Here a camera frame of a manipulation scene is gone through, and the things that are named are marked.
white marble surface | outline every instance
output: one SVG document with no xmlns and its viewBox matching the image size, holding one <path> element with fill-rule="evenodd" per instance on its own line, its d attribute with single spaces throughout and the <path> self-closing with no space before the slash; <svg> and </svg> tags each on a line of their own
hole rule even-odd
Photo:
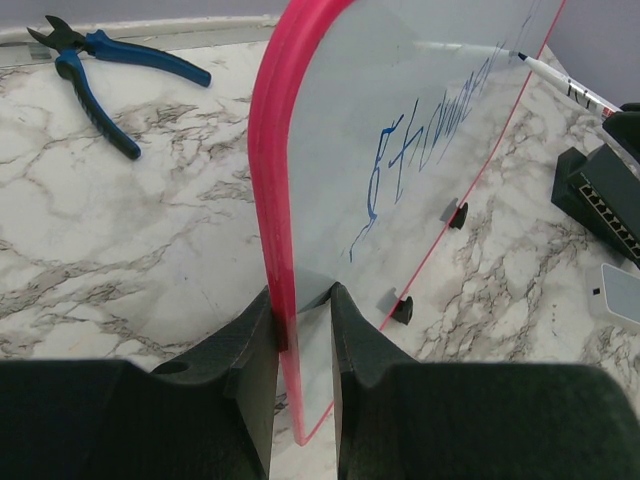
<svg viewBox="0 0 640 480">
<path fill-rule="evenodd" d="M 247 176 L 251 87 L 264 44 L 178 52 L 203 91 L 149 69 L 88 62 L 132 133 L 131 164 L 86 120 L 52 65 L 0 70 L 0 358 L 130 358 L 188 348 L 265 284 Z M 547 60 L 553 62 L 549 52 Z M 600 365 L 640 407 L 640 339 L 594 322 L 584 269 L 618 264 L 549 202 L 555 160 L 602 142 L 597 121 L 533 78 L 469 198 L 385 334 L 424 361 Z M 305 448 L 278 398 L 271 478 L 335 479 L 333 416 Z"/>
</svg>

gray wall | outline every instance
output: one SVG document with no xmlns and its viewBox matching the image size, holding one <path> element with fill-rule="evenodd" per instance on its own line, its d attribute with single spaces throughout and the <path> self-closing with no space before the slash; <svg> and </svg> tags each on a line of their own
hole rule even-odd
<svg viewBox="0 0 640 480">
<path fill-rule="evenodd" d="M 44 25 L 44 15 L 71 24 L 163 18 L 279 15 L 288 0 L 0 0 L 0 29 Z"/>
<path fill-rule="evenodd" d="M 640 0 L 567 0 L 549 46 L 610 102 L 640 102 Z"/>
</svg>

blue marker scribble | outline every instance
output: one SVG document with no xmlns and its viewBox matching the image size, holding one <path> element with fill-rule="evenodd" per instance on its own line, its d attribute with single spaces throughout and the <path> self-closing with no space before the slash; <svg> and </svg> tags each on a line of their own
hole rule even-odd
<svg viewBox="0 0 640 480">
<path fill-rule="evenodd" d="M 448 90 L 445 89 L 442 100 L 438 103 L 434 111 L 429 117 L 429 122 L 426 125 L 421 125 L 411 131 L 414 121 L 418 113 L 418 106 L 420 104 L 420 98 L 416 99 L 413 105 L 413 112 L 411 113 L 411 119 L 407 123 L 404 141 L 402 142 L 402 148 L 400 152 L 391 159 L 386 165 L 386 169 L 393 168 L 398 164 L 398 180 L 396 183 L 396 195 L 395 203 L 397 204 L 404 191 L 402 187 L 402 175 L 405 170 L 405 166 L 409 167 L 413 163 L 413 159 L 419 149 L 422 149 L 420 154 L 420 163 L 418 166 L 418 172 L 421 172 L 424 167 L 429 163 L 431 155 L 435 148 L 441 144 L 442 139 L 448 139 L 444 146 L 438 163 L 444 157 L 449 145 L 455 138 L 458 126 L 469 117 L 472 111 L 471 99 L 475 94 L 480 95 L 484 90 L 485 83 L 489 74 L 491 73 L 498 53 L 502 51 L 506 42 L 498 44 L 495 47 L 493 54 L 488 57 L 480 69 L 476 72 L 472 71 L 467 77 L 466 81 L 462 85 L 462 88 L 457 95 L 453 96 Z M 369 179 L 369 191 L 367 195 L 367 212 L 369 215 L 368 223 L 362 227 L 358 236 L 354 239 L 349 249 L 349 261 L 353 263 L 354 249 L 358 242 L 364 240 L 371 231 L 378 214 L 376 213 L 376 205 L 378 201 L 378 189 L 380 186 L 380 177 L 383 174 L 381 171 L 382 160 L 385 156 L 387 145 L 391 135 L 400 127 L 402 121 L 405 118 L 405 114 L 401 114 L 398 120 L 391 123 L 391 127 L 384 128 L 380 133 L 380 139 L 378 142 L 378 150 L 376 152 L 375 161 L 373 164 L 373 170 Z M 405 154 L 413 146 L 411 156 L 408 158 L 405 165 Z"/>
</svg>

marker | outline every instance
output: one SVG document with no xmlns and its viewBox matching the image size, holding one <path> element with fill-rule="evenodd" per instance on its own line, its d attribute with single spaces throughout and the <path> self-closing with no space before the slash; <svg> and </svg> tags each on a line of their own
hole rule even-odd
<svg viewBox="0 0 640 480">
<path fill-rule="evenodd" d="M 560 73 L 555 68 L 551 68 L 546 63 L 528 57 L 524 53 L 519 53 L 518 57 L 520 57 L 534 73 L 545 79 L 559 91 L 565 93 L 567 97 L 574 100 L 578 105 L 598 115 L 603 122 L 614 113 L 620 111 L 613 103 L 589 91 L 585 86 L 579 84 L 567 75 Z"/>
</svg>

gray rectangular device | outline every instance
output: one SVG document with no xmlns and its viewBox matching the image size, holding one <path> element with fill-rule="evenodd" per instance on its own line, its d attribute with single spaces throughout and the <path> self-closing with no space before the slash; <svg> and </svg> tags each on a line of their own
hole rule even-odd
<svg viewBox="0 0 640 480">
<path fill-rule="evenodd" d="M 603 263 L 586 279 L 591 315 L 640 333 L 640 278 Z"/>
</svg>

